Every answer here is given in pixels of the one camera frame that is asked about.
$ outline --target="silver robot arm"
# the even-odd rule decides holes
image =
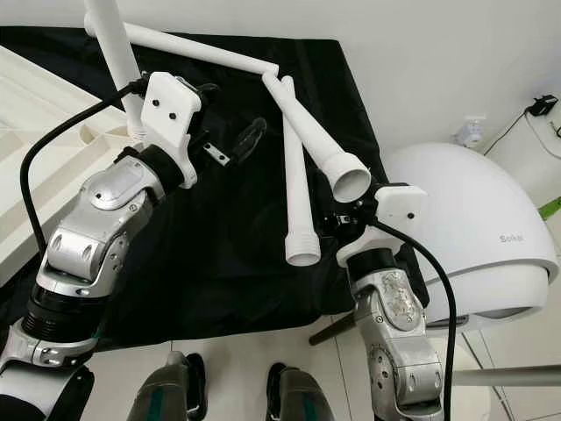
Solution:
[[[426,193],[386,186],[375,193],[376,218],[410,235],[422,217]],[[356,301],[354,319],[365,341],[373,412],[382,421],[440,421],[444,383],[437,353],[425,335],[424,308],[394,255],[402,242],[367,225],[337,253]]]
[[[196,89],[152,74],[142,111],[145,148],[92,175],[54,230],[27,314],[11,326],[0,355],[0,408],[23,411],[12,416],[80,418],[93,385],[82,364],[131,240],[166,193],[196,182],[187,132],[201,108]]]

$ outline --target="wall socket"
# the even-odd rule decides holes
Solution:
[[[452,135],[454,141],[468,148],[474,148],[483,141],[483,124],[486,116],[466,116],[460,129]]]

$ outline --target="black wire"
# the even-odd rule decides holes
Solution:
[[[446,298],[448,299],[448,344],[446,347],[446,366],[444,368],[444,421],[451,421],[451,389],[452,389],[452,369],[454,367],[454,346],[456,346],[456,298],[454,297],[454,290],[448,279],[448,275],[438,263],[438,260],[427,250],[422,244],[415,239],[412,239],[403,232],[397,231],[391,226],[381,223],[379,220],[374,220],[373,226],[393,235],[400,239],[405,244],[412,246],[417,252],[422,254],[430,265],[437,271],[438,276],[444,287]]]
[[[516,125],[516,123],[518,123],[518,122],[520,121],[520,119],[526,115],[527,112],[528,112],[528,109],[525,109],[525,110],[522,112],[522,114],[516,118],[516,120],[514,121],[514,123],[511,124],[511,125],[509,126],[509,128],[508,128],[495,142],[493,142],[493,144],[489,147],[489,149],[486,150],[485,153],[483,153],[483,155],[485,156],[485,155],[487,155],[489,152],[491,152],[491,149],[494,148],[494,146],[497,144],[497,142],[498,142],[499,140],[501,140],[502,138],[504,138],[504,137],[512,130],[512,128]]]
[[[43,235],[43,231],[41,230],[41,223],[39,222],[39,218],[37,217],[37,211],[35,210],[35,206],[33,205],[32,193],[29,188],[29,167],[32,164],[33,158],[35,158],[37,153],[39,153],[39,151],[46,145],[48,145],[53,139],[60,136],[63,132],[71,128],[73,125],[77,125],[86,118],[97,114],[99,111],[104,110],[105,108],[114,104],[116,101],[126,96],[127,94],[130,94],[131,92],[143,92],[145,87],[146,80],[144,79],[138,79],[135,82],[129,83],[124,88],[103,99],[100,103],[87,108],[80,114],[76,114],[61,125],[55,127],[49,133],[43,136],[37,143],[35,143],[29,149],[29,151],[27,151],[27,154],[25,155],[19,169],[19,185],[21,188],[21,195],[24,198],[25,210],[27,211],[27,216],[29,217],[29,220],[32,224],[33,234],[35,235],[35,239],[37,241],[37,247],[39,248],[39,256],[41,259],[43,259],[46,251],[45,236]]]

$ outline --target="white tray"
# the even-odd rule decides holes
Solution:
[[[0,287],[37,252],[19,188],[21,160],[41,136],[98,101],[0,47]],[[133,144],[125,124],[124,113],[110,107],[64,133],[35,157],[30,185],[46,238],[81,184]]]

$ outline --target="white dome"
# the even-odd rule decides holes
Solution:
[[[429,200],[415,238],[450,277],[464,323],[474,329],[544,307],[559,266],[545,223],[498,165],[449,144],[404,148],[384,161],[390,182],[424,189]],[[427,322],[448,318],[444,289],[417,254],[430,294]]]

